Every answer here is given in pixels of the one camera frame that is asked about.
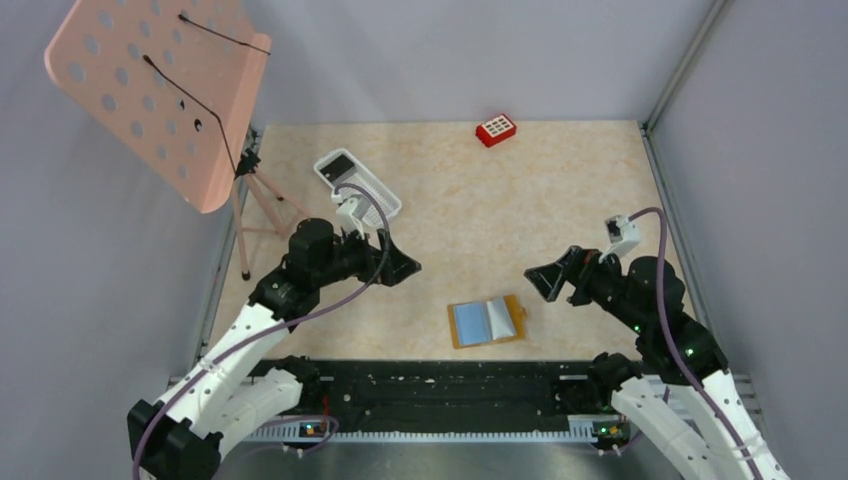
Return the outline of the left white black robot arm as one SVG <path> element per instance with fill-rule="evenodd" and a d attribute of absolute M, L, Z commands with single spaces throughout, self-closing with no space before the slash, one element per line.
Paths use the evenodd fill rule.
<path fill-rule="evenodd" d="M 278 267 L 263 277 L 215 346 L 154 402 L 127 416 L 135 479 L 212 479 L 225 457 L 257 428 L 290 409 L 308 413 L 320 386 L 288 368 L 242 382 L 300 324 L 352 302 L 371 285 L 395 286 L 421 264 L 388 229 L 373 246 L 358 230 L 336 232 L 324 219 L 301 221 Z"/>

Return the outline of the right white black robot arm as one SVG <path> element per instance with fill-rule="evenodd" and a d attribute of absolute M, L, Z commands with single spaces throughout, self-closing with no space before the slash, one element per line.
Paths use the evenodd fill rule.
<path fill-rule="evenodd" d="M 685 312 L 685 285 L 671 264 L 641 256 L 624 268 L 615 255 L 570 247 L 525 278 L 547 302 L 573 286 L 570 305 L 595 304 L 636 335 L 658 394 L 635 362 L 601 353 L 588 371 L 586 397 L 600 412 L 625 416 L 685 479 L 786 479 L 737 390 L 712 333 Z"/>

